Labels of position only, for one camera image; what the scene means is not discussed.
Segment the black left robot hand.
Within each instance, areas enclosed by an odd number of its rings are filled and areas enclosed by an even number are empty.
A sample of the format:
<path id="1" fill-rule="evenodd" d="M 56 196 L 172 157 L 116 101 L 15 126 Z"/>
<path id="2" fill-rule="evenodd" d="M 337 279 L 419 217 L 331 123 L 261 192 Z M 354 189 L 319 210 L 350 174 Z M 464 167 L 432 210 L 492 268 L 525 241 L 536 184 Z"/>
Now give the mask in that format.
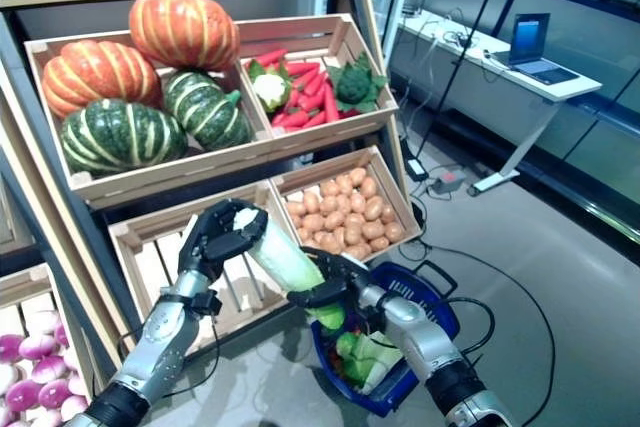
<path id="1" fill-rule="evenodd" d="M 254 218 L 244 227 L 235 227 L 234 220 L 244 209 L 254 212 Z M 268 214 L 248 201 L 224 199 L 199 215 L 181 247 L 178 274 L 196 271 L 211 283 L 222 274 L 224 262 L 254 247 L 265 234 Z"/>

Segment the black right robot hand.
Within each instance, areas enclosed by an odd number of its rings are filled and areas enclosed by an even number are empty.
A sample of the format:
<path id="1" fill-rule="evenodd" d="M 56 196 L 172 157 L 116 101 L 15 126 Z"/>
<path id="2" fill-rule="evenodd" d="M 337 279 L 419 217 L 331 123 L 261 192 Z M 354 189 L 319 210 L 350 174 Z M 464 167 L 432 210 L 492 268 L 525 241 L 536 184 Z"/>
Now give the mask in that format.
<path id="1" fill-rule="evenodd" d="M 287 299 L 297 307 L 320 308 L 347 298 L 357 300 L 360 290 L 372 283 L 369 271 L 348 256 L 312 247 L 303 247 L 302 251 L 324 280 L 310 289 L 289 292 Z"/>

